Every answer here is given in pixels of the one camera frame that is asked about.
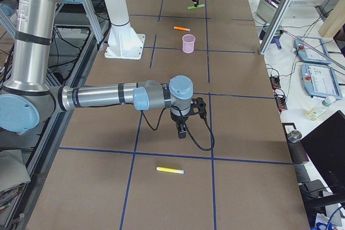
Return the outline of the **green highlighter pen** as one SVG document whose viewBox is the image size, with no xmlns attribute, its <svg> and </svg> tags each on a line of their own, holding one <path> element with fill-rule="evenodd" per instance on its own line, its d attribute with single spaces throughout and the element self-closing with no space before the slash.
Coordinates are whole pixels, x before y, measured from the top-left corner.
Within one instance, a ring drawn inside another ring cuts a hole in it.
<svg viewBox="0 0 345 230">
<path fill-rule="evenodd" d="M 192 10 L 192 9 L 199 9 L 199 8 L 203 8 L 205 7 L 205 4 L 199 4 L 199 5 L 191 5 L 191 6 L 188 6 L 188 10 Z"/>
</svg>

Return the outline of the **orange highlighter pen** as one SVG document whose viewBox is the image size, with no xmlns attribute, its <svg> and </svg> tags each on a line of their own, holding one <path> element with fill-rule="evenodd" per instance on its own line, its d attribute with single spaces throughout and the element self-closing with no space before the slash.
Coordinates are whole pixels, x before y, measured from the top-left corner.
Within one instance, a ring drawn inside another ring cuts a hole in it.
<svg viewBox="0 0 345 230">
<path fill-rule="evenodd" d="M 179 31 L 187 31 L 190 32 L 191 29 L 186 28 L 186 27 L 180 27 L 180 26 L 174 26 L 174 30 L 179 30 Z"/>
</svg>

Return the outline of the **pink mesh pen holder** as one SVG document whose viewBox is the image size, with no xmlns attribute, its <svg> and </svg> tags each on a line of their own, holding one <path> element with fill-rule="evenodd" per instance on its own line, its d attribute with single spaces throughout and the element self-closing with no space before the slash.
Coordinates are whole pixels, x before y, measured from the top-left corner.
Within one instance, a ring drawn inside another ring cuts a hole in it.
<svg viewBox="0 0 345 230">
<path fill-rule="evenodd" d="M 182 37 L 182 51 L 187 54 L 192 53 L 194 51 L 195 40 L 194 35 L 185 34 Z"/>
</svg>

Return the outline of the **silver toaster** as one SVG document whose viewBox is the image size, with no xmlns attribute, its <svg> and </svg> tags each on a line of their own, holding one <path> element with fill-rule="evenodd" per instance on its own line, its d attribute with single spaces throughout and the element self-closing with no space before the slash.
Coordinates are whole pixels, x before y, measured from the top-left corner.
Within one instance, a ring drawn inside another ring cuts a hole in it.
<svg viewBox="0 0 345 230">
<path fill-rule="evenodd" d="M 260 0 L 257 15 L 266 22 L 271 22 L 282 0 Z"/>
</svg>

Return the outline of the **orange black power strip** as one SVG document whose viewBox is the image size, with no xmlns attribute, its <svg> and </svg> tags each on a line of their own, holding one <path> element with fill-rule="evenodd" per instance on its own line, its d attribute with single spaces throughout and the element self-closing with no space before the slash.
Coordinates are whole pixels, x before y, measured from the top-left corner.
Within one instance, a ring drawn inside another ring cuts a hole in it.
<svg viewBox="0 0 345 230">
<path fill-rule="evenodd" d="M 281 88 L 280 78 L 278 75 L 270 76 L 270 82 L 274 93 L 275 102 L 278 111 L 281 113 L 287 110 L 287 96 Z"/>
</svg>

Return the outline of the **steel cup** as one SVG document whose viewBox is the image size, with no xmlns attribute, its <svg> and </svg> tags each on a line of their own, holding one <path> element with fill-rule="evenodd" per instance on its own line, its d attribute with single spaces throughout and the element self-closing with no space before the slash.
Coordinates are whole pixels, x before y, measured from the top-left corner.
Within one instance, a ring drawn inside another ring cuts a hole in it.
<svg viewBox="0 0 345 230">
<path fill-rule="evenodd" d="M 300 131 L 293 129 L 287 134 L 287 140 L 290 143 L 299 142 L 302 139 L 302 134 Z"/>
</svg>

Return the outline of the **upper teach pendant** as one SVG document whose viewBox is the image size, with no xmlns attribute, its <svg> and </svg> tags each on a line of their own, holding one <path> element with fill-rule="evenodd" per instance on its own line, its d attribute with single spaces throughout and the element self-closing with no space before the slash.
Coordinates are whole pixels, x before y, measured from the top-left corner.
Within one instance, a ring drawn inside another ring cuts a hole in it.
<svg viewBox="0 0 345 230">
<path fill-rule="evenodd" d="M 322 38 L 298 36 L 294 40 L 294 46 L 298 57 L 304 62 L 323 65 L 331 64 L 326 43 Z"/>
</svg>

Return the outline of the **teach pendant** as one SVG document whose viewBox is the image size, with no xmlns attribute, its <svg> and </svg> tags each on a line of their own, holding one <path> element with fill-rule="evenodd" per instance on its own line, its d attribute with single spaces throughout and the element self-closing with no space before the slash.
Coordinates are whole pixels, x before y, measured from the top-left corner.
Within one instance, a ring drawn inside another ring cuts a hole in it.
<svg viewBox="0 0 345 230">
<path fill-rule="evenodd" d="M 301 67 L 301 79 L 309 96 L 334 96 L 336 100 L 343 99 L 335 71 L 330 66 L 304 63 Z"/>
<path fill-rule="evenodd" d="M 326 43 L 322 38 L 298 36 L 294 40 L 294 46 L 298 57 L 304 62 L 323 65 L 331 64 Z"/>
</svg>

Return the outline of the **clear bottle yellow liquid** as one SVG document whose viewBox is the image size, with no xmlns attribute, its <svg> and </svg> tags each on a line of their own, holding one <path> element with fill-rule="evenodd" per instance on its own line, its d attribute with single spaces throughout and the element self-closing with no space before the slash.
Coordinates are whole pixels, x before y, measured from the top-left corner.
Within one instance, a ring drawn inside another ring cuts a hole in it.
<svg viewBox="0 0 345 230">
<path fill-rule="evenodd" d="M 334 102 L 336 98 L 334 96 L 328 96 L 324 100 L 322 100 L 319 104 L 313 107 L 310 111 L 307 112 L 306 116 L 315 121 L 318 119 Z"/>
</svg>

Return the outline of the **lower teach pendant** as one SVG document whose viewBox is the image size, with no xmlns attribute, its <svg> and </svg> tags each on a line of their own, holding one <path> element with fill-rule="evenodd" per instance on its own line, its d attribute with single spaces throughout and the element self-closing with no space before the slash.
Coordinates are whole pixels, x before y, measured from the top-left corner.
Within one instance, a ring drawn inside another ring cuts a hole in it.
<svg viewBox="0 0 345 230">
<path fill-rule="evenodd" d="M 336 100 L 343 99 L 335 71 L 330 66 L 304 63 L 301 67 L 301 79 L 309 96 L 334 96 Z"/>
</svg>

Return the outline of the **black monitor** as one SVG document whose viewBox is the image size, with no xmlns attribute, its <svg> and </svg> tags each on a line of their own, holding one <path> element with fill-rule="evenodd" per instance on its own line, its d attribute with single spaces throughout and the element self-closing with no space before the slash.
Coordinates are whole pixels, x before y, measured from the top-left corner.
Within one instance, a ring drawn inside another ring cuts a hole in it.
<svg viewBox="0 0 345 230">
<path fill-rule="evenodd" d="M 340 110 L 322 122 L 301 144 L 334 194 L 344 192 L 344 113 Z"/>
</svg>

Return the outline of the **aluminium frame post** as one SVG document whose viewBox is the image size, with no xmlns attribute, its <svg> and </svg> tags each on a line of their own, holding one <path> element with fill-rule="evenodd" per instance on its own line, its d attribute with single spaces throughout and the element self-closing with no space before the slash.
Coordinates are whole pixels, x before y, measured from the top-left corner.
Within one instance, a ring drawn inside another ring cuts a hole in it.
<svg viewBox="0 0 345 230">
<path fill-rule="evenodd" d="M 263 40 L 261 41 L 260 47 L 259 47 L 259 54 L 264 55 L 269 44 L 271 43 L 278 27 L 280 26 L 280 23 L 285 15 L 285 12 L 287 11 L 287 8 L 289 7 L 292 0 L 282 0 L 278 9 L 276 10 L 272 21 L 270 22 L 267 29 L 264 30 L 265 34 L 263 37 Z"/>
</svg>

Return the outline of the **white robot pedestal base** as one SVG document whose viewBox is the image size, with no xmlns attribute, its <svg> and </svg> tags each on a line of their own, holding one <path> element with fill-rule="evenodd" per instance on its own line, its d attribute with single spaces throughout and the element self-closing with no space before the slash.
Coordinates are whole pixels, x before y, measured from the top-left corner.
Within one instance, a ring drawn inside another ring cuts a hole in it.
<svg viewBox="0 0 345 230">
<path fill-rule="evenodd" d="M 146 36 L 138 34 L 130 24 L 126 0 L 104 0 L 111 29 L 105 57 L 139 60 Z"/>
</svg>

